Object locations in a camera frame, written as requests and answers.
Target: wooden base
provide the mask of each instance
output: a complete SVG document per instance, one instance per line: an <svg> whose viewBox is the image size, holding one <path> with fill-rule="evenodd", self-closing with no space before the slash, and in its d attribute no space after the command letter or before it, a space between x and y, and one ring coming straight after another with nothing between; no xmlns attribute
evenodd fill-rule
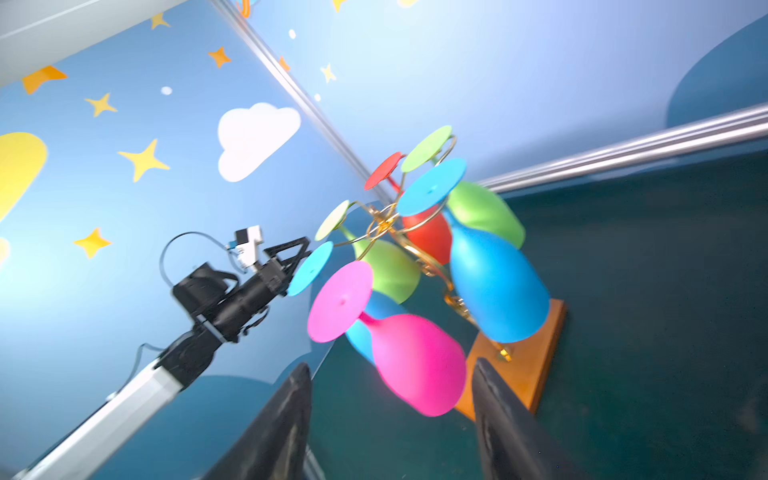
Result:
<svg viewBox="0 0 768 480"><path fill-rule="evenodd" d="M566 307L562 300L550 300L549 316L544 326L532 337L508 344L511 362L502 359L488 338L478 334L467 357L467 384L456 409L475 421L475 405L472 403L472 373L478 357L487 359L509 388L518 396L531 413L536 413L541 393L549 375L554 348L563 329Z"/></svg>

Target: white cloud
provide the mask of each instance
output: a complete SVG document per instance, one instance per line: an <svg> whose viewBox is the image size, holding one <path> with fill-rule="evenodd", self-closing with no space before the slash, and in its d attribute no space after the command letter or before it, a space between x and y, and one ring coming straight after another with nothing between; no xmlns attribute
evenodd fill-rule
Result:
<svg viewBox="0 0 768 480"><path fill-rule="evenodd" d="M267 103L235 108L219 120L219 173L224 180L239 182L251 175L282 147L301 125L301 115L290 107L278 109Z"/></svg>

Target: wallpaper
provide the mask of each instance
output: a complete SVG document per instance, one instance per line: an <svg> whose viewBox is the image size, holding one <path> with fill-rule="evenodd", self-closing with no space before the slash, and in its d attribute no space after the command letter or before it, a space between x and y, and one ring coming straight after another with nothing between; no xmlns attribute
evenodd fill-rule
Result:
<svg viewBox="0 0 768 480"><path fill-rule="evenodd" d="M168 240L196 230L228 242L259 224L268 247L311 236L339 196L370 200L204 0L9 85L0 112L0 466L11 471L117 390L140 344L165 347L190 328L159 272ZM234 271L195 236L170 246L165 268L175 283L204 262ZM215 380L184 392L147 425L149 438L126 446L128 460L105 468L204 472L287 369L319 365L329 346L306 334L309 304L310 292L276 299L264 323L219 350L206 372ZM226 408L201 412L211 396ZM191 435L191 416L209 428ZM176 449L153 465L170 442L158 431Z"/></svg>
<svg viewBox="0 0 768 480"><path fill-rule="evenodd" d="M481 180L768 101L768 34L750 27L766 14L764 0L259 0L249 22L369 169L450 124Z"/></svg>

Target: orange wooden board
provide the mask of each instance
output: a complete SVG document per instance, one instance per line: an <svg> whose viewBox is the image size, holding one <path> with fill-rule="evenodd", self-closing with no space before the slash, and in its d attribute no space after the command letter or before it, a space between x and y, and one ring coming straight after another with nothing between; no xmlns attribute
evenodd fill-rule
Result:
<svg viewBox="0 0 768 480"><path fill-rule="evenodd" d="M562 300L550 300L549 316L544 326L532 337L521 342L508 344L512 357L507 362L499 357L498 350L482 333L478 334L467 357L467 384L464 395L456 409L475 421L475 406L472 403L472 373L478 357L488 359L509 388L518 396L531 413L536 413L544 384L549 375L554 349L563 329L566 307Z"/></svg>

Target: silver metal strip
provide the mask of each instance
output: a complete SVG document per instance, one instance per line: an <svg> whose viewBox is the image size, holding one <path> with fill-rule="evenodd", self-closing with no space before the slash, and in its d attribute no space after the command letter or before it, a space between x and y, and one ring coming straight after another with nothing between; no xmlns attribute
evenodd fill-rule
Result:
<svg viewBox="0 0 768 480"><path fill-rule="evenodd" d="M368 180L371 172L365 164L359 159L352 148L341 138L341 135L333 128L322 111L317 107L314 100L299 86L290 74L280 66L280 61L275 54L266 45L264 40L253 30L248 21L243 18L237 7L230 0L209 0L216 7L224 20L237 32L243 39L248 48L261 60L266 69L275 79L286 89L288 94L299 105L304 114L310 118L320 133L331 143L352 169L363 179ZM374 189L376 196L385 205L393 202L393 198L381 186Z"/></svg>
<svg viewBox="0 0 768 480"><path fill-rule="evenodd" d="M536 187L768 136L768 104L478 182L496 193Z"/></svg>

